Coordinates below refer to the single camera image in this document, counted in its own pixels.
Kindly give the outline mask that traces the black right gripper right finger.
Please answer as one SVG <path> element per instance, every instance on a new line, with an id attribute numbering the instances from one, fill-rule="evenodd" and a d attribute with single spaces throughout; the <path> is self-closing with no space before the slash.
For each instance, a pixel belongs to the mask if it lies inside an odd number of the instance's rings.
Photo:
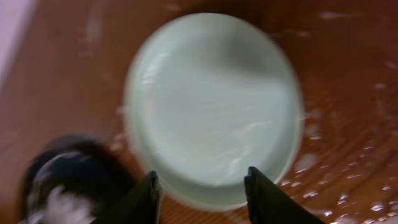
<path id="1" fill-rule="evenodd" d="M 256 167 L 248 169 L 244 186 L 252 224 L 323 224 Z"/>

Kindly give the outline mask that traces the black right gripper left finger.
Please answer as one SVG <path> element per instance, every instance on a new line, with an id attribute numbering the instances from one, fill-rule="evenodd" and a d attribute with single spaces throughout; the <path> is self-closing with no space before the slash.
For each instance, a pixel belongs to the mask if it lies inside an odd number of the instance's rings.
<path id="1" fill-rule="evenodd" d="M 162 201 L 159 179 L 150 171 L 141 182 L 134 186 L 92 224 L 158 224 Z"/>

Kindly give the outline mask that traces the pale green plate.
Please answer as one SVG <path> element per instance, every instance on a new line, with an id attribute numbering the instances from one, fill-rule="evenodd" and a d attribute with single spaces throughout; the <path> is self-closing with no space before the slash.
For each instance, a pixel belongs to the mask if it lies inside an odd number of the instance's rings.
<path id="1" fill-rule="evenodd" d="M 189 14 L 158 28 L 132 61 L 124 109 L 141 169 L 199 210 L 243 207 L 249 167 L 278 182 L 302 140 L 303 100 L 289 60 L 265 32 L 226 14 Z"/>

